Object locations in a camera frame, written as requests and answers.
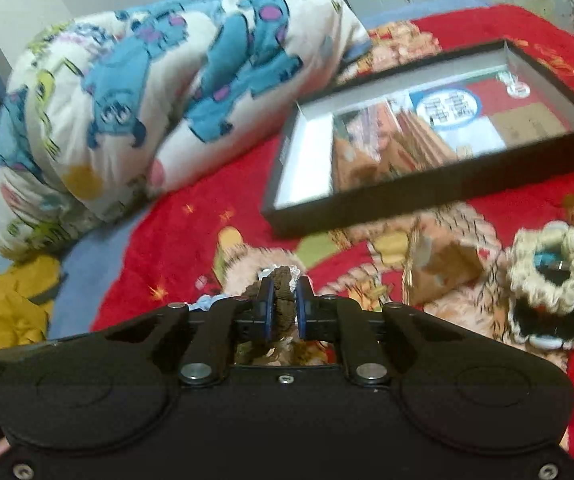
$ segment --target black box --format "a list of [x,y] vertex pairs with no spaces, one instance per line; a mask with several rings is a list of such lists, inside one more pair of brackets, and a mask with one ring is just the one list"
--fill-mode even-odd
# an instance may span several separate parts
[[298,101],[261,212],[277,235],[301,236],[570,171],[574,92],[501,40]]

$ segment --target silver bolt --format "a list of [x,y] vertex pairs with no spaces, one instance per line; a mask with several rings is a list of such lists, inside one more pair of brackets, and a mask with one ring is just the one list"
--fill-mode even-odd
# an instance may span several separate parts
[[205,363],[189,363],[180,369],[180,373],[187,379],[206,379],[211,374],[211,367]]
[[356,367],[356,373],[359,377],[372,381],[384,378],[387,375],[387,368],[378,363],[364,363]]
[[33,478],[33,469],[26,464],[16,464],[13,472],[18,480],[32,480]]
[[554,480],[558,476],[558,466],[556,464],[545,464],[538,472],[540,480]]

